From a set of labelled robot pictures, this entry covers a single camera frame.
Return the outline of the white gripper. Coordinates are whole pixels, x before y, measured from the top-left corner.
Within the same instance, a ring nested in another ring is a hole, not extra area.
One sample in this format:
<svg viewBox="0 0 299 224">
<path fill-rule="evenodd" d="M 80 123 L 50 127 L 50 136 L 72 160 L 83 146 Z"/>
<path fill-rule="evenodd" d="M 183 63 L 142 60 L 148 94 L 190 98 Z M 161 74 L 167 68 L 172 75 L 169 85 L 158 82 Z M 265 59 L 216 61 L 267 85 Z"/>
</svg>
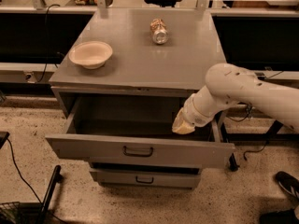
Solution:
<svg viewBox="0 0 299 224">
<path fill-rule="evenodd" d="M 193 133 L 195 127 L 204 127 L 212 120 L 213 116 L 210 113 L 205 114 L 195 106 L 191 96 L 186 100 L 184 106 L 175 117 L 172 124 L 172 132 L 177 134 Z"/>
</svg>

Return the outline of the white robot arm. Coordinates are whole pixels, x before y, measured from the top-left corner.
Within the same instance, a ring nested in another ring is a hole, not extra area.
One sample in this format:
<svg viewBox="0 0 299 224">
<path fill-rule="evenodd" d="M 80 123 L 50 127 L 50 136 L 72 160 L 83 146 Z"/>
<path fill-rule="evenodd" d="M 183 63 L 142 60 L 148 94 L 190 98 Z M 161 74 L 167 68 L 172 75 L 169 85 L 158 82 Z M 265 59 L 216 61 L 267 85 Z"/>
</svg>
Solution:
<svg viewBox="0 0 299 224">
<path fill-rule="evenodd" d="M 185 101 L 172 132 L 192 133 L 237 103 L 251 105 L 299 132 L 298 89 L 261 81 L 252 71 L 229 63 L 218 63 L 207 70 L 205 86 Z"/>
</svg>

